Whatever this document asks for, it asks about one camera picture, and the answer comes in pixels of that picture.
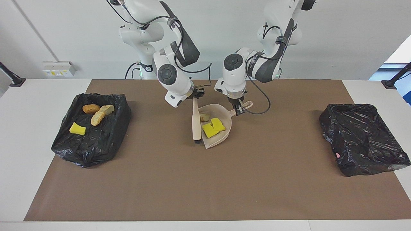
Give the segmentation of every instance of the brown mat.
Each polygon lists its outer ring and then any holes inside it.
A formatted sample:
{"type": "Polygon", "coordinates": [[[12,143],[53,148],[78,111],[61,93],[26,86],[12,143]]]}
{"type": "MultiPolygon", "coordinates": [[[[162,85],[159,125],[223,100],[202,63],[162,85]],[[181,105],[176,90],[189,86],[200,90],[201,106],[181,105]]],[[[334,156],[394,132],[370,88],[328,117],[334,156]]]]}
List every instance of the brown mat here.
{"type": "MultiPolygon", "coordinates": [[[[264,110],[248,85],[252,110],[264,110]]],[[[394,173],[340,173],[318,117],[327,104],[353,103],[341,81],[260,85],[271,110],[234,118],[228,139],[206,150],[191,140],[190,100],[174,109],[157,81],[93,80],[87,92],[130,101],[122,147],[92,169],[55,157],[25,221],[411,219],[394,173]]],[[[200,106],[211,103],[231,107],[209,88],[200,106]]]]}

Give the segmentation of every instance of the white table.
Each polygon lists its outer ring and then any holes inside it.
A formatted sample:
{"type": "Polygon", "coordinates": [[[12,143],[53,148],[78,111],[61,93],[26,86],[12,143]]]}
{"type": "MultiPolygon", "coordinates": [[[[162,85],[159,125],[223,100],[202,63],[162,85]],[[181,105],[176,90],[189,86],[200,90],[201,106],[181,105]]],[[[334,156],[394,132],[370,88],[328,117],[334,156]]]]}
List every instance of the white table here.
{"type": "MultiPolygon", "coordinates": [[[[400,221],[237,221],[237,222],[23,222],[54,157],[50,150],[61,120],[75,95],[90,80],[28,79],[0,98],[0,230],[409,230],[400,221]]],[[[411,107],[380,82],[344,81],[356,104],[375,105],[405,152],[411,154],[411,107]]],[[[396,171],[411,196],[411,167],[396,171]]]]}

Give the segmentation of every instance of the black metal stand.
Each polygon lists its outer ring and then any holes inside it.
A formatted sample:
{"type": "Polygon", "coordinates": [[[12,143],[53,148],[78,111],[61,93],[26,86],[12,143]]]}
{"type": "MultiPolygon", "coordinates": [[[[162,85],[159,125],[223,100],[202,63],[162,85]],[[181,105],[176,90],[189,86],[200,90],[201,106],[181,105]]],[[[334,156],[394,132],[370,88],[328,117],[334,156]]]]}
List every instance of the black metal stand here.
{"type": "Polygon", "coordinates": [[[26,81],[25,78],[20,78],[18,75],[10,71],[2,62],[0,62],[0,69],[9,77],[12,81],[9,87],[20,87],[26,81]]]}
{"type": "Polygon", "coordinates": [[[411,62],[405,66],[398,74],[394,76],[391,80],[383,80],[381,81],[385,88],[387,89],[397,89],[395,87],[395,82],[397,82],[401,77],[403,77],[407,72],[411,70],[411,62]]]}

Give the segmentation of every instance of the black trash bag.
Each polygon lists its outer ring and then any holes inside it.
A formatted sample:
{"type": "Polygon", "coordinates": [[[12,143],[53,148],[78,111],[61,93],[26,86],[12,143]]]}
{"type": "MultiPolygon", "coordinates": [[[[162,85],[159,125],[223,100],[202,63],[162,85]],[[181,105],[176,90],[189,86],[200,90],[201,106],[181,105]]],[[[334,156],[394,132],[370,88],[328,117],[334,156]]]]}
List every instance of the black trash bag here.
{"type": "Polygon", "coordinates": [[[331,104],[319,119],[344,175],[374,175],[411,165],[373,105],[331,104]]]}
{"type": "Polygon", "coordinates": [[[83,168],[107,162],[114,158],[127,132],[131,109],[125,95],[77,95],[60,127],[51,147],[66,161],[83,168]],[[98,126],[91,125],[93,115],[83,112],[83,106],[97,104],[114,105],[114,112],[104,117],[98,126]],[[71,134],[73,123],[86,127],[85,136],[71,134]]]}

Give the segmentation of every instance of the beige dustpan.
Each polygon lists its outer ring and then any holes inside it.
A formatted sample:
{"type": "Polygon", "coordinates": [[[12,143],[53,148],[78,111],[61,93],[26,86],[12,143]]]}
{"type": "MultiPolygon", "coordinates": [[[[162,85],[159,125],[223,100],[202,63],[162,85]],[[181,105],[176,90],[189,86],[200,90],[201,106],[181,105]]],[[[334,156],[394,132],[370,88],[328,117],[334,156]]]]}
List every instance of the beige dustpan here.
{"type": "MultiPolygon", "coordinates": [[[[248,101],[243,103],[244,108],[248,109],[253,106],[253,102],[248,101]]],[[[219,105],[219,104],[210,104],[204,107],[199,108],[199,112],[203,114],[210,114],[211,118],[219,118],[221,122],[223,122],[223,125],[226,127],[226,130],[223,132],[220,132],[219,134],[211,137],[210,139],[207,138],[205,135],[204,131],[201,129],[201,137],[203,138],[203,142],[205,145],[205,148],[212,148],[221,142],[223,142],[230,134],[231,131],[231,117],[236,115],[235,110],[228,111],[225,107],[219,105]]],[[[205,125],[209,122],[204,122],[201,123],[201,125],[205,125]]]]}

